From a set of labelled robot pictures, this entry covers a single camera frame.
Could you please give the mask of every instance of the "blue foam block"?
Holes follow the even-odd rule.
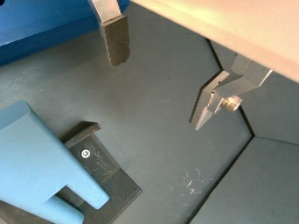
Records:
[[[130,0],[118,0],[122,11]],[[99,28],[88,0],[6,0],[0,6],[0,66]]]
[[[82,224],[83,214],[55,196],[67,186],[96,209],[109,195],[19,101],[0,110],[0,200],[56,224]]]

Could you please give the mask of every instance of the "light blue block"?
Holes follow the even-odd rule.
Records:
[[[0,110],[0,200],[56,224],[83,214],[55,196],[67,186],[96,209],[109,195],[39,116],[19,101]]]

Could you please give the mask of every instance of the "screw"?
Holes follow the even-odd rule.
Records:
[[[90,150],[83,150],[80,155],[84,157],[84,158],[88,158],[90,157]]]
[[[239,108],[239,104],[242,103],[242,101],[243,100],[237,95],[234,95],[225,100],[222,105],[230,112],[234,112]]]

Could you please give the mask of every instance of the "gray surface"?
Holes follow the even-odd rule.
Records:
[[[257,136],[299,144],[299,84],[273,73],[263,86],[241,97]]]
[[[191,224],[299,223],[299,145],[255,137]]]
[[[238,113],[189,124],[219,71],[198,34],[131,4],[131,58],[111,68],[98,32],[0,67],[0,107],[26,99],[60,135],[99,122],[102,143],[143,193],[115,223],[183,223],[250,133]]]

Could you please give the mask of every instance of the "metal bracket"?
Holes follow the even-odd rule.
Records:
[[[230,67],[230,71],[231,73],[222,71],[217,78],[207,83],[207,87],[201,92],[201,98],[191,118],[191,125],[197,130],[222,108],[227,108],[230,112],[234,112],[242,103],[239,95],[261,87],[273,73],[273,70],[239,54]]]
[[[127,62],[131,53],[127,17],[122,15],[118,0],[88,0],[88,2],[100,23],[109,61],[111,66],[117,67]]]

